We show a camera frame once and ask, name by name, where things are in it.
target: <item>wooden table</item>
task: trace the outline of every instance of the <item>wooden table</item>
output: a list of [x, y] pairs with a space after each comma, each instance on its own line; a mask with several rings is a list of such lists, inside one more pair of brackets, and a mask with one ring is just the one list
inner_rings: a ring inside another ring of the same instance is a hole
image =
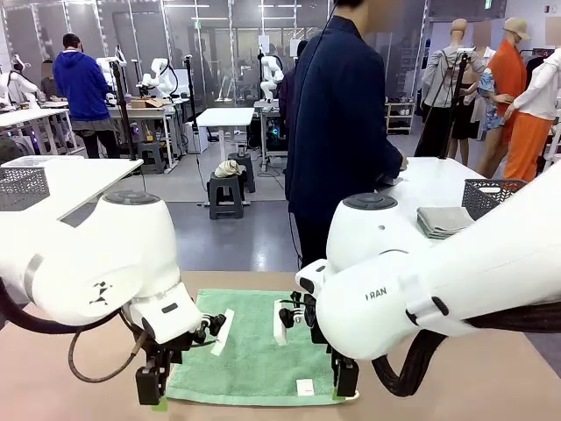
[[[295, 285], [293, 274], [274, 273], [185, 272], [183, 280], [193, 295], [201, 288], [292, 290]], [[38, 314], [33, 308], [30, 312]], [[554, 420], [561, 414], [561, 380], [520, 333], [488, 331], [447, 339], [435, 353], [423, 385], [409, 398], [390, 395], [370, 363], [362, 362], [360, 399], [354, 403], [278, 409], [169, 401], [166, 413], [138, 405], [134, 373], [144, 364], [142, 352], [115, 379], [87, 384], [68, 369], [70, 340], [41, 336], [15, 325], [0, 331], [1, 419], [528, 421]], [[116, 318], [80, 337], [75, 363], [85, 375], [106, 375], [126, 359], [132, 343], [130, 333]], [[394, 367], [401, 366], [406, 345], [390, 355]]]

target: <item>pole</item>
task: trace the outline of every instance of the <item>pole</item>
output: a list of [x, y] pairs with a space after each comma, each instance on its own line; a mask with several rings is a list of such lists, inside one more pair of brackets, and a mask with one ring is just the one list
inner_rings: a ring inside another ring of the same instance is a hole
[[454, 126], [454, 113], [456, 111], [456, 107], [458, 106], [459, 100], [459, 91], [462, 88], [462, 79], [464, 79], [464, 72], [465, 68], [467, 67], [468, 57], [466, 53], [462, 54], [462, 60], [459, 63], [459, 73], [458, 73], [458, 81], [456, 82], [456, 87], [454, 88], [454, 95], [452, 96], [452, 104], [450, 108], [450, 118], [448, 119], [448, 127], [446, 128], [446, 141], [443, 143], [443, 148], [440, 151], [440, 156], [438, 157], [441, 160], [446, 159], [446, 155], [448, 155], [448, 144], [450, 143], [450, 135], [452, 132], [452, 127]]
[[131, 123], [129, 122], [129, 113], [126, 110], [126, 101], [124, 100], [123, 86], [121, 85], [119, 65], [115, 61], [113, 61], [110, 65], [113, 70], [113, 75], [115, 76], [115, 84], [117, 85], [117, 105], [120, 107], [121, 115], [123, 117], [124, 136], [129, 144], [129, 156], [131, 157], [131, 161], [135, 161], [137, 157], [134, 153], [134, 149], [132, 148]]
[[191, 54], [183, 57], [183, 65], [187, 69], [187, 80], [189, 86], [189, 102], [191, 103], [191, 113], [193, 114], [193, 128], [196, 129], [195, 99], [193, 96], [193, 80], [191, 79]]

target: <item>hat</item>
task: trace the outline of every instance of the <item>hat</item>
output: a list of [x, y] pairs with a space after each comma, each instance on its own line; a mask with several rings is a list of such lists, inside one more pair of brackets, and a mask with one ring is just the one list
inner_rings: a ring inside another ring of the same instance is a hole
[[528, 22], [520, 18], [510, 18], [505, 21], [505, 31], [517, 33], [524, 41], [530, 41], [532, 37], [526, 32], [528, 30]]

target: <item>cloth on stool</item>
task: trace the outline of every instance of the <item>cloth on stool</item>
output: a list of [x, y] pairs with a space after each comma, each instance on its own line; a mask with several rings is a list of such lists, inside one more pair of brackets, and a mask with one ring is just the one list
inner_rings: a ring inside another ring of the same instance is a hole
[[222, 162], [215, 170], [214, 175], [218, 178], [225, 178], [231, 175], [242, 175], [243, 166], [238, 165], [234, 160]]

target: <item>gray mesh basket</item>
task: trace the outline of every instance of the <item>gray mesh basket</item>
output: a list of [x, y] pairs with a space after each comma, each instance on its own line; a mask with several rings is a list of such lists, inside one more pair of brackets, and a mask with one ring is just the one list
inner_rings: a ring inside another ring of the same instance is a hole
[[0, 168], [0, 211], [23, 211], [47, 197], [44, 168]]
[[522, 180], [465, 180], [462, 206], [477, 221], [526, 184]]

